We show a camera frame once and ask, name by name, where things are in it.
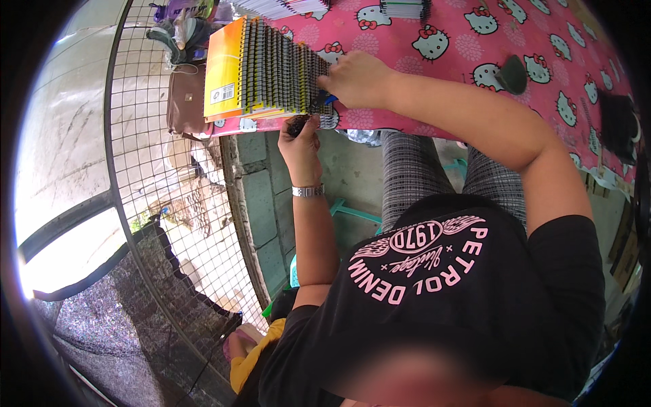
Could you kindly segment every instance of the wristwatch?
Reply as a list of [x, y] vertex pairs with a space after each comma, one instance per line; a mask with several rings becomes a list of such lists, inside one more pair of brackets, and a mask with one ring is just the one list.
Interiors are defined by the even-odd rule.
[[295, 197], [318, 197], [324, 193], [323, 184], [319, 186], [292, 186], [292, 195]]

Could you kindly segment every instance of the concrete wall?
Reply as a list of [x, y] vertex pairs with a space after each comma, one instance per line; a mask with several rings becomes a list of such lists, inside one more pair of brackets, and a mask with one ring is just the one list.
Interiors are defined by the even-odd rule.
[[230, 138], [248, 243], [271, 299], [287, 286], [289, 265], [296, 253], [292, 182], [277, 143], [278, 132]]

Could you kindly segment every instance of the woman's left hand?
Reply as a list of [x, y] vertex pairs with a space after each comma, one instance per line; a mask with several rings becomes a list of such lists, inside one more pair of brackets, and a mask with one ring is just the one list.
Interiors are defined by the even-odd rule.
[[320, 117], [312, 115], [296, 138], [287, 132], [293, 121], [292, 117], [283, 123], [278, 148], [287, 164], [294, 186], [318, 186], [321, 184], [323, 168], [316, 156], [321, 142], [314, 131], [319, 127]]

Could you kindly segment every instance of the pink tablecloth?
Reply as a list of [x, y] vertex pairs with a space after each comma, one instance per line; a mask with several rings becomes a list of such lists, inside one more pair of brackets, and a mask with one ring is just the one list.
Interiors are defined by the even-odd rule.
[[[304, 42], [331, 63], [353, 49], [377, 56], [391, 68], [485, 88], [530, 107], [555, 129], [579, 168], [595, 173], [602, 165], [630, 182], [633, 171], [601, 150], [596, 89], [631, 93], [616, 51], [575, 18], [566, 0], [434, 0], [428, 25], [388, 18], [376, 0], [333, 0], [331, 10], [269, 23], [295, 42]], [[506, 92], [494, 75], [510, 55], [529, 73], [520, 96]], [[454, 139], [449, 133], [390, 111], [346, 109], [323, 128], [393, 128], [406, 133]], [[215, 134], [278, 130], [281, 120], [228, 119]]]

